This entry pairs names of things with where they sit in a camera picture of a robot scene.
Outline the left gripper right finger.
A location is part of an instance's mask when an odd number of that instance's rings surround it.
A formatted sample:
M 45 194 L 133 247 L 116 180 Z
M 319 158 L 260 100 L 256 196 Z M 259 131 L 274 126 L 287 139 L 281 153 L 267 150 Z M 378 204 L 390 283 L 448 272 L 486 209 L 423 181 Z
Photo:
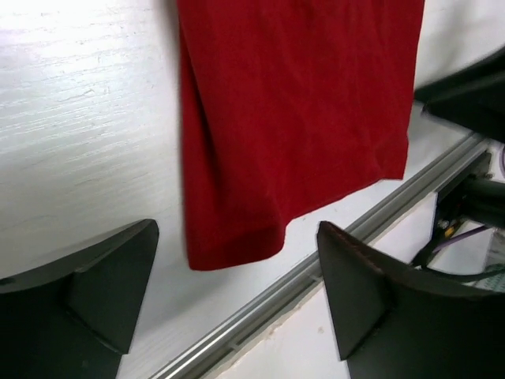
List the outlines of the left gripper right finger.
M 317 245 L 352 378 L 501 378 L 504 296 L 422 271 L 323 221 Z

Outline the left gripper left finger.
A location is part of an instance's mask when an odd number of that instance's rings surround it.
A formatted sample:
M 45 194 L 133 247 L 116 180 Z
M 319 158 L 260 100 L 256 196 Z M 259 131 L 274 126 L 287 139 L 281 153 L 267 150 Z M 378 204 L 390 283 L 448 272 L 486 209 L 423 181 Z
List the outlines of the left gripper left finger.
M 114 378 L 130 351 L 159 240 L 141 220 L 1 280 L 3 378 Z

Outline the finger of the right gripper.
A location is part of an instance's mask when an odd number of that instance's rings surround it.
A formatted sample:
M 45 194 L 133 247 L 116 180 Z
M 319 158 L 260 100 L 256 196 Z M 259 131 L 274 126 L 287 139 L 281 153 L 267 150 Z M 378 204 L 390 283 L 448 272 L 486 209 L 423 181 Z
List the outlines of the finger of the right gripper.
M 486 138 L 504 137 L 504 49 L 414 93 L 423 111 Z

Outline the red t shirt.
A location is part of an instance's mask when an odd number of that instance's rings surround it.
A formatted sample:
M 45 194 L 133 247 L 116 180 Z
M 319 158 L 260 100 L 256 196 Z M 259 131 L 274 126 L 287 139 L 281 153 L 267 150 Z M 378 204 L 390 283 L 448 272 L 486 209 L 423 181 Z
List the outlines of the red t shirt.
M 403 177 L 422 1 L 180 1 L 189 267 L 262 261 L 290 221 Z

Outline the green and white object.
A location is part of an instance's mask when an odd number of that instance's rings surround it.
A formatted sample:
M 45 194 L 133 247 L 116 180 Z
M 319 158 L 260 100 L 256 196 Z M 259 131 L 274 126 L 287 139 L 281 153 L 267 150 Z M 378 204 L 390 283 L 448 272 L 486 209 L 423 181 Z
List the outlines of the green and white object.
M 484 289 L 486 291 L 493 291 L 498 293 L 505 292 L 505 278 L 504 278 L 504 265 L 492 265 L 488 266 L 487 273 L 491 273 L 482 280 L 476 281 L 473 286 L 475 288 Z

